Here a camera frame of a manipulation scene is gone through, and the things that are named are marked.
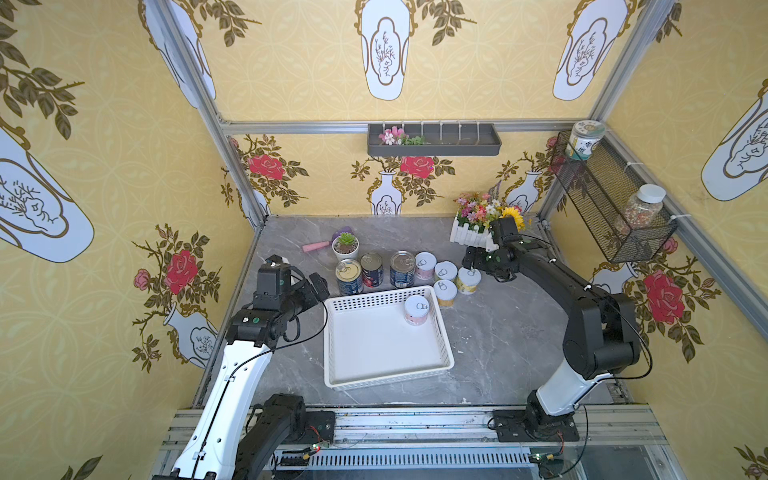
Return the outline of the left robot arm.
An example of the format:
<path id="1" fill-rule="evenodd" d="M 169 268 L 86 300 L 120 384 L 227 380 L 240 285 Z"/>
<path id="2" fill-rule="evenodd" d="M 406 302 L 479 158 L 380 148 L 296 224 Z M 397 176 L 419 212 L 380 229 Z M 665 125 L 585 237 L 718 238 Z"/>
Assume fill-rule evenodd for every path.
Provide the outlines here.
<path id="1" fill-rule="evenodd" d="M 254 426 L 246 420 L 273 355 L 305 341 L 288 335 L 289 324 L 324 306 L 328 297 L 320 274 L 305 275 L 279 255 L 265 260 L 252 300 L 230 320 L 212 393 L 169 478 L 256 479 L 284 441 L 305 434 L 306 406 L 299 395 L 274 394 Z"/>

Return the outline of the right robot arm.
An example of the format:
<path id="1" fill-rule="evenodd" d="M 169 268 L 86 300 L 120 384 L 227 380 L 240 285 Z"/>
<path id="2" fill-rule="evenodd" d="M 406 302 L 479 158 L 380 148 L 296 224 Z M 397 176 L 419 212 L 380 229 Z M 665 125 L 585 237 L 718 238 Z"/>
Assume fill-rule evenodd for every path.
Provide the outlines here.
<path id="1" fill-rule="evenodd" d="M 496 247 L 467 247 L 462 266 L 499 283 L 522 275 L 567 314 L 563 360 L 549 380 L 531 392 L 525 411 L 532 425 L 564 423 L 596 385 L 616 377 L 647 352 L 634 302 L 589 283 L 550 254 L 549 242 L 522 234 L 513 218 L 495 220 L 490 229 Z"/>

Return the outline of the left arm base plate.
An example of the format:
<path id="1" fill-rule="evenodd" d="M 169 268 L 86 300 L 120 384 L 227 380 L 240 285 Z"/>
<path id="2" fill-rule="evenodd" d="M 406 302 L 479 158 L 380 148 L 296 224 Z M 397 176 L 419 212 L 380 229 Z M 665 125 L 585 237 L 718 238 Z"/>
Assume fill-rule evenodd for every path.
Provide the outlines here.
<path id="1" fill-rule="evenodd" d="M 307 411 L 305 426 L 291 434 L 285 444 L 310 445 L 321 442 L 332 443 L 335 437 L 336 414 L 331 410 Z"/>

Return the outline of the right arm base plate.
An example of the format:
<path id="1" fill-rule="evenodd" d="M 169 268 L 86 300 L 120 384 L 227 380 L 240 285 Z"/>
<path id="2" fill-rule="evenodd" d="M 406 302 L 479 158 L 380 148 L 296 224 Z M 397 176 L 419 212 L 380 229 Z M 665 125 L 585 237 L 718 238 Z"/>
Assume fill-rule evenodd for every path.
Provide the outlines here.
<path id="1" fill-rule="evenodd" d="M 523 410 L 494 410 L 487 427 L 502 443 L 576 442 L 581 439 L 572 414 L 551 417 Z"/>

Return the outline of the blue tin can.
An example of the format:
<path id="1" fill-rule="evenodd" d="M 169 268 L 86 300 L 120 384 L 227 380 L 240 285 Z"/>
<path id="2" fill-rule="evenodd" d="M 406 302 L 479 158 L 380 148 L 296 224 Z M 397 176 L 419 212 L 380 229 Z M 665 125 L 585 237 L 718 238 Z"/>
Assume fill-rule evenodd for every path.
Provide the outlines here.
<path id="1" fill-rule="evenodd" d="M 357 295 L 363 292 L 362 267 L 357 260 L 341 260 L 336 266 L 335 275 L 342 296 Z"/>
<path id="2" fill-rule="evenodd" d="M 390 260 L 390 284 L 395 288 L 409 288 L 415 283 L 415 256 L 407 251 L 397 251 Z"/>

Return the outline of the pink small can front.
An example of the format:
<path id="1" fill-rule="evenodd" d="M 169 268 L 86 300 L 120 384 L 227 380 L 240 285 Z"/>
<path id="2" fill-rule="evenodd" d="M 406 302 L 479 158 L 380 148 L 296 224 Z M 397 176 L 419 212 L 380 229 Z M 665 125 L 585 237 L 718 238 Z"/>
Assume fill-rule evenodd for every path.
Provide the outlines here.
<path id="1" fill-rule="evenodd" d="M 404 302 L 404 312 L 406 321 L 413 325 L 423 325 L 431 312 L 431 305 L 427 298 L 422 295 L 409 296 Z"/>

